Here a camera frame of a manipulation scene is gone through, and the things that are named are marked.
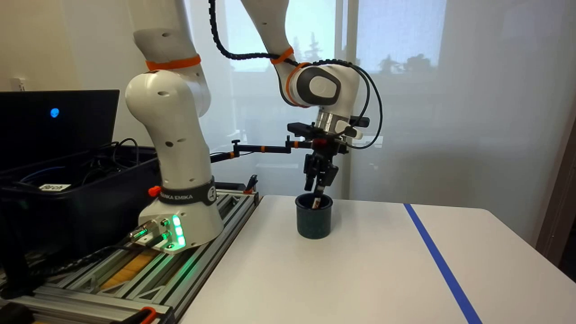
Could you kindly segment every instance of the black box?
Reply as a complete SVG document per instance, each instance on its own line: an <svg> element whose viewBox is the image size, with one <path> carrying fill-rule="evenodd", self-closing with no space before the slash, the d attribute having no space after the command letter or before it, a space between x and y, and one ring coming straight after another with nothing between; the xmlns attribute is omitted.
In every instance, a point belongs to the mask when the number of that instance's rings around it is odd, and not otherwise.
<svg viewBox="0 0 576 324"><path fill-rule="evenodd" d="M0 172L0 262L29 293L34 262L59 264L119 243L160 183L151 147L102 147Z"/></svg>

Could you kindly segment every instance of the blue light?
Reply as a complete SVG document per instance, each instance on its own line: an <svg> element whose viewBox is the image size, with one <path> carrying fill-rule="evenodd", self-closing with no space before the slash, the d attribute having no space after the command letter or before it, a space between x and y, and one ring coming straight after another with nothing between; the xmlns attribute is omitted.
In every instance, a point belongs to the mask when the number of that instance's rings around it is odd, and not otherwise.
<svg viewBox="0 0 576 324"><path fill-rule="evenodd" d="M50 117L52 117L52 118L57 118L57 117L59 117L59 108L56 108L56 106L50 108Z"/></svg>

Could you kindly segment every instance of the blue tape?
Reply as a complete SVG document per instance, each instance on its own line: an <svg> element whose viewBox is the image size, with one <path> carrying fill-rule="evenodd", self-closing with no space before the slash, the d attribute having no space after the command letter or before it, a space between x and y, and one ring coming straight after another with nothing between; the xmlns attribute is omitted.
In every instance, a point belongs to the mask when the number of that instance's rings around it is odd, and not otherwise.
<svg viewBox="0 0 576 324"><path fill-rule="evenodd" d="M432 235L428 234L426 226L421 223L419 216L416 214L416 210L412 208L410 203L403 203L403 207L407 208L407 212L410 214L410 219L416 226L416 230L419 232L421 239L425 241L425 244L428 246L428 252L432 255L432 259L435 261L437 270L443 273L455 302L459 304L462 315L466 316L466 320L470 324L480 324L480 316L477 315L477 311L473 309L471 302L468 300L464 289L461 288L461 284L457 282L457 279L453 277L448 262L444 261L443 253L437 250Z"/></svg>

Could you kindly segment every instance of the orange ring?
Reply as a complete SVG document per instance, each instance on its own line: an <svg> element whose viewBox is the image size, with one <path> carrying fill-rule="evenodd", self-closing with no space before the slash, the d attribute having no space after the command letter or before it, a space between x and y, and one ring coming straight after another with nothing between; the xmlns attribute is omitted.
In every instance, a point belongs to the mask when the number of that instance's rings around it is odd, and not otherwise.
<svg viewBox="0 0 576 324"><path fill-rule="evenodd" d="M151 73L158 70L176 70L176 68L187 68L187 66L196 66L200 64L200 55L185 57L185 59L176 59L176 61L167 61L167 63L155 63L155 61L146 61L147 70Z"/></svg>
<svg viewBox="0 0 576 324"><path fill-rule="evenodd" d="M272 61L272 64L279 64L279 63L284 63L286 59L290 59L290 55L293 55L293 48L291 46L288 46L279 57L270 59L270 61Z"/></svg>

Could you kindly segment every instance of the metal rail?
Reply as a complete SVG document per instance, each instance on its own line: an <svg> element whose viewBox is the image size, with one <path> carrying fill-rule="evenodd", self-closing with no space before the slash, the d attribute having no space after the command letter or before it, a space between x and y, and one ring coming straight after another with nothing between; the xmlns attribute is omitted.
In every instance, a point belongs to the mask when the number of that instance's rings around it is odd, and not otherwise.
<svg viewBox="0 0 576 324"><path fill-rule="evenodd" d="M95 264L50 279L34 297L9 302L30 307L47 322L122 322L144 306L153 306L162 322L176 322L250 217L257 194L219 192L216 203L225 225L209 244L178 255L156 253L131 279L102 289L111 275L142 252L120 248Z"/></svg>

